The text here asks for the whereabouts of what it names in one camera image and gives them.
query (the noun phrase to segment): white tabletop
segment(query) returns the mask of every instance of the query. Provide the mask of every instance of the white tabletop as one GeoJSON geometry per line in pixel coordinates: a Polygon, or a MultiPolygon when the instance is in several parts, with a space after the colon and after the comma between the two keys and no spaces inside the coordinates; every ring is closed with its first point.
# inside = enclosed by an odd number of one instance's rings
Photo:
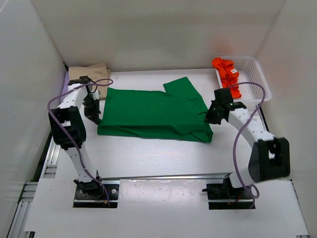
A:
{"type": "MultiPolygon", "coordinates": [[[[219,88],[215,69],[115,72],[111,75],[116,89],[161,90],[163,84],[187,76],[209,108],[214,90],[219,88]]],[[[223,174],[234,171],[232,147],[237,130],[223,120],[211,125],[211,143],[177,140],[141,139],[97,135],[97,126],[83,116],[87,131],[85,142],[93,165],[103,178],[223,174]]],[[[247,166],[251,148],[241,137],[237,146],[240,168],[247,166]]],[[[64,151],[59,157],[56,178],[74,179],[76,171],[64,151]]]]}
{"type": "Polygon", "coordinates": [[[25,231],[35,238],[295,238],[308,235],[291,181],[258,185],[254,210],[208,210],[204,180],[121,180],[117,209],[73,208],[72,180],[42,178],[25,231]]]}

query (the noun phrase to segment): white enclosure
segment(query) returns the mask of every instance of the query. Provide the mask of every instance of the white enclosure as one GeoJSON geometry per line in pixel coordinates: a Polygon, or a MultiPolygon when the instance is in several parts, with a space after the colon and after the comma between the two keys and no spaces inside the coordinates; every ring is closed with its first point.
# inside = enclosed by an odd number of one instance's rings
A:
{"type": "Polygon", "coordinates": [[[0,237],[46,142],[63,61],[137,71],[211,68],[220,55],[261,64],[264,115],[290,142],[290,178],[317,237],[316,12],[315,0],[0,0],[0,237]]]}
{"type": "Polygon", "coordinates": [[[0,9],[0,237],[33,177],[49,134],[46,104],[61,92],[64,72],[32,4],[6,1],[0,9]]]}

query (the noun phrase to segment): green shirt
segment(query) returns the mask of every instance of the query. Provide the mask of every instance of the green shirt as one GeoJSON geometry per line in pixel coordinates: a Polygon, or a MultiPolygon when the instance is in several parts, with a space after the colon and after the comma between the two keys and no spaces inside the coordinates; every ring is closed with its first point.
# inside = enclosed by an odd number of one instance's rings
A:
{"type": "Polygon", "coordinates": [[[98,135],[210,143],[207,107],[187,77],[164,84],[166,92],[108,88],[98,135]]]}

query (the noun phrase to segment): basket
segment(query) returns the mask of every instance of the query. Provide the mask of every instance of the basket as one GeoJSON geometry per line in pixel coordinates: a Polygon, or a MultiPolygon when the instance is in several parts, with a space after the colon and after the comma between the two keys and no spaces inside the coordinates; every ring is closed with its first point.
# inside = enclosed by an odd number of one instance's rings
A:
{"type": "MultiPolygon", "coordinates": [[[[269,101],[272,98],[271,91],[266,83],[261,67],[254,57],[248,56],[222,56],[224,60],[232,60],[234,67],[239,71],[238,83],[253,82],[262,85],[265,89],[265,100],[269,101]]],[[[222,83],[218,70],[216,70],[220,88],[222,83]]],[[[239,90],[242,95],[241,98],[234,99],[234,101],[241,101],[247,104],[256,105],[260,103],[263,92],[257,85],[243,84],[239,85],[239,90]]]]}

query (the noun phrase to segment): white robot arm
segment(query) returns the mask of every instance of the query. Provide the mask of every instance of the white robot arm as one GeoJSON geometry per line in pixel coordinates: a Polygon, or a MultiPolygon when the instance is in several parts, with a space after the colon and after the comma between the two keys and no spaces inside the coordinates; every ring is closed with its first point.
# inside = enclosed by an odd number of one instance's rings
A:
{"type": "Polygon", "coordinates": [[[99,92],[95,90],[92,92],[92,86],[82,86],[84,84],[91,84],[93,81],[83,76],[80,79],[70,80],[68,84],[68,91],[70,92],[62,101],[62,103],[55,109],[52,109],[53,116],[56,117],[56,122],[52,115],[49,114],[52,135],[55,143],[60,145],[62,149],[70,156],[75,169],[78,173],[78,179],[74,182],[80,187],[81,191],[87,195],[98,197],[103,192],[103,188],[99,181],[98,171],[90,162],[88,153],[85,147],[86,130],[82,121],[79,109],[84,105],[84,115],[86,118],[99,123],[99,92]],[[65,130],[74,140],[75,144],[65,134],[65,130]]]}
{"type": "MultiPolygon", "coordinates": [[[[233,102],[229,88],[215,90],[215,100],[206,114],[205,122],[221,124],[222,119],[240,130],[250,118],[246,106],[233,102]]],[[[247,168],[239,169],[245,186],[257,182],[289,176],[290,157],[289,143],[285,138],[276,138],[260,125],[251,120],[241,133],[252,148],[247,168]]],[[[237,173],[231,173],[224,183],[231,190],[242,187],[237,173]]]]}

